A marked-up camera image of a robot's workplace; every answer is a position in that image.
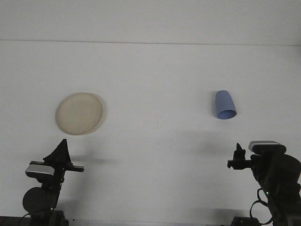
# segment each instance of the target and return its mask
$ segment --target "cable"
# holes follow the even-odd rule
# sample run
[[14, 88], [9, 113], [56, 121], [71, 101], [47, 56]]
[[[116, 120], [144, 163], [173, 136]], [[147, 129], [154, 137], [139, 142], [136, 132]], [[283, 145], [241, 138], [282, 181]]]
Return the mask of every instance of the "cable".
[[[253, 204], [252, 204], [252, 206], [251, 206], [251, 208], [250, 208], [250, 217], [251, 218], [253, 218], [253, 216], [252, 216], [252, 208], [253, 208], [253, 206], [256, 204], [256, 203], [260, 203], [260, 204], [262, 204], [262, 205], [264, 205], [265, 207], [269, 207], [269, 204], [267, 203], [267, 202], [265, 202], [265, 201], [263, 201], [261, 198], [260, 198], [260, 196], [259, 196], [259, 191], [261, 191], [262, 190], [262, 188], [259, 188], [258, 190], [257, 190], [257, 198], [258, 198], [258, 200], [256, 200], [255, 202], [253, 202]], [[271, 219], [269, 220], [269, 221], [267, 221], [266, 223], [260, 223], [261, 225], [268, 225], [268, 224], [270, 224], [270, 223], [272, 223], [273, 222], [273, 216], [271, 217]]]
[[20, 226], [21, 221], [24, 219], [24, 217], [26, 217], [27, 215], [29, 215], [29, 213], [26, 213], [23, 217], [21, 217], [21, 219], [19, 220], [19, 223], [17, 224], [17, 226]]

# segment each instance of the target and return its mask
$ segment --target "blue cup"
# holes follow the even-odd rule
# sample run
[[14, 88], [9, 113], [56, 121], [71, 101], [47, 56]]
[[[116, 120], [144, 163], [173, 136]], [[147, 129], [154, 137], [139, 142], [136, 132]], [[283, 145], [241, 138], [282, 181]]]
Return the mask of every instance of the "blue cup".
[[215, 94], [215, 110], [219, 119], [233, 118], [237, 112], [230, 93], [220, 90]]

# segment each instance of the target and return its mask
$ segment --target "cup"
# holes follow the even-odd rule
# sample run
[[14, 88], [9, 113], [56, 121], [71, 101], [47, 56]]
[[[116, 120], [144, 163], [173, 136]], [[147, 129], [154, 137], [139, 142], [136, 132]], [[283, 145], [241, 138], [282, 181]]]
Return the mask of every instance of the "cup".
[[233, 118], [237, 112], [230, 93], [220, 90], [215, 94], [215, 111], [219, 119]]

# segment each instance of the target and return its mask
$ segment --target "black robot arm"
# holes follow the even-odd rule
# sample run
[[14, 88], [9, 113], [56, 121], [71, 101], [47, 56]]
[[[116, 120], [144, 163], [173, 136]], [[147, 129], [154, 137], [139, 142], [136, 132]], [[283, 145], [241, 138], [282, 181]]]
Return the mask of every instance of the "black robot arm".
[[[67, 140], [63, 139], [57, 148], [44, 162], [32, 161], [25, 171], [26, 175], [36, 178], [41, 187], [34, 187], [26, 192], [23, 198], [23, 207], [31, 216], [30, 226], [48, 226], [49, 219], [57, 205], [64, 175], [67, 170], [83, 172], [84, 167], [74, 166], [70, 160]], [[60, 218], [64, 220], [63, 212], [59, 211]]]
[[[233, 160], [228, 161], [228, 167], [235, 170], [251, 168], [256, 181], [268, 198], [266, 206], [272, 214], [274, 226], [300, 226], [301, 186], [298, 179], [301, 163], [286, 155], [286, 147], [274, 141], [253, 141], [249, 149], [254, 154], [250, 160], [245, 160], [246, 151], [237, 144], [237, 150], [234, 152]], [[232, 225], [261, 225], [257, 222], [253, 217], [235, 217]]]

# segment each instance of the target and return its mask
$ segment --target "overturned cup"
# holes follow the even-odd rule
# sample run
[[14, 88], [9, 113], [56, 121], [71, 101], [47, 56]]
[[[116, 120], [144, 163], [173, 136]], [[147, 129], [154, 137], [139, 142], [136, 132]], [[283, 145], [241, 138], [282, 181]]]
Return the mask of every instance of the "overturned cup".
[[233, 118], [237, 112], [230, 93], [220, 90], [215, 94], [215, 110], [219, 119]]

